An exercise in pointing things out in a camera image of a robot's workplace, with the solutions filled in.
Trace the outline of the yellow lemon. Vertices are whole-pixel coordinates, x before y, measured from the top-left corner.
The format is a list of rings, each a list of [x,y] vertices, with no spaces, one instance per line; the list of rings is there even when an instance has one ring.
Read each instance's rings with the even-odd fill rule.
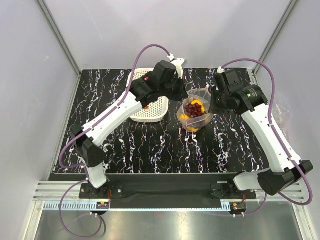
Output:
[[[197,108],[201,109],[201,112],[202,112],[202,113],[205,112],[205,107],[204,107],[203,103],[200,102],[199,100],[194,100],[194,101],[191,102],[191,104],[192,104],[193,106],[196,106]]]
[[[190,119],[190,117],[189,117],[188,115],[186,115],[186,114],[181,114],[181,115],[180,115],[180,118],[181,118],[182,120],[188,120],[188,119]]]

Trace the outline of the clear pink-dotted zip bag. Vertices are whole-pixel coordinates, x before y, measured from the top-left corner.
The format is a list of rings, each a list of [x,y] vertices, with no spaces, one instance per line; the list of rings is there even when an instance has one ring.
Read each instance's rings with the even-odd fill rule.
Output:
[[[191,89],[187,91],[187,95],[176,116],[186,131],[196,133],[208,125],[214,116],[209,113],[211,100],[209,86]]]

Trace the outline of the dark red grape bunch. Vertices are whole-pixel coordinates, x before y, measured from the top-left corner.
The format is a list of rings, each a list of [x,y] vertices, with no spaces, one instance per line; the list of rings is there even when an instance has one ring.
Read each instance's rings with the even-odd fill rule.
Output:
[[[185,114],[188,115],[190,118],[197,118],[201,117],[205,113],[202,112],[200,108],[197,108],[196,106],[192,105],[191,103],[188,103],[184,107]]]

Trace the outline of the orange mango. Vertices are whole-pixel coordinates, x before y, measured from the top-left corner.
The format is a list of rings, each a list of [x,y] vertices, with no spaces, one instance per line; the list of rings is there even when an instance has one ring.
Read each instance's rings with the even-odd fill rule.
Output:
[[[196,132],[198,132],[200,129],[199,129],[199,128],[194,128],[194,127],[188,126],[188,127],[187,127],[187,130],[188,130],[189,132],[196,133]]]

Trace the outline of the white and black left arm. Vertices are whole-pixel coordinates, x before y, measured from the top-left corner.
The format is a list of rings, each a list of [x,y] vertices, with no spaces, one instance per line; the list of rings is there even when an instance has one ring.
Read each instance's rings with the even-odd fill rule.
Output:
[[[81,127],[73,127],[71,134],[77,154],[83,159],[90,192],[97,198],[108,193],[108,179],[103,169],[106,154],[101,145],[124,121],[161,97],[182,101],[188,97],[183,79],[186,59],[158,62],[152,71],[132,81],[129,91],[102,114]]]

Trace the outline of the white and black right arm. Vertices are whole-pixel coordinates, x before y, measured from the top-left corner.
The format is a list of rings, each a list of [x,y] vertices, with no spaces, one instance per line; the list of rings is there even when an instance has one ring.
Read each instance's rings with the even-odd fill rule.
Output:
[[[258,85],[245,86],[235,69],[218,70],[214,79],[216,86],[211,88],[209,112],[241,116],[256,136],[269,164],[263,170],[238,173],[227,185],[230,197],[239,198],[246,190],[263,190],[274,196],[313,170],[311,161],[301,159],[272,121],[268,99]]]

